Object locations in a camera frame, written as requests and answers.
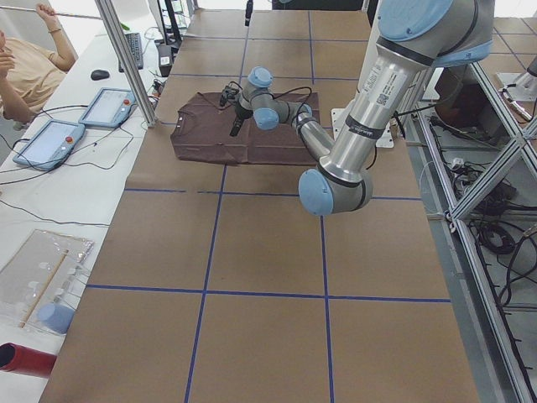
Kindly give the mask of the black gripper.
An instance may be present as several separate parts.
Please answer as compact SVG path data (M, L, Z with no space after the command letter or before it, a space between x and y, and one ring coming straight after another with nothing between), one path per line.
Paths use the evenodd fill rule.
M247 0L246 7L245 7L245 17L244 17L245 26L250 25L252 14L253 14L253 0ZM236 118L233 121L232 129L230 131L230 135L232 137L238 136L242 128L243 122L245 120L250 119L251 117L251 110L249 108L244 107L240 102L238 102L235 105L235 113L236 113Z

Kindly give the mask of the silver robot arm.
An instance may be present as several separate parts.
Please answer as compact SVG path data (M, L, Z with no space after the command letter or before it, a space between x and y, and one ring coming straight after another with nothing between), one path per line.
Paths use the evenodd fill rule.
M326 216L364 207L373 194L365 162L383 135L416 74L433 67L467 65L492 48L493 1L384 1L377 11L378 57L332 139L304 103L277 99L272 74L254 67L236 99L231 136L253 118L271 130L291 125L317 163L299 179L300 201Z

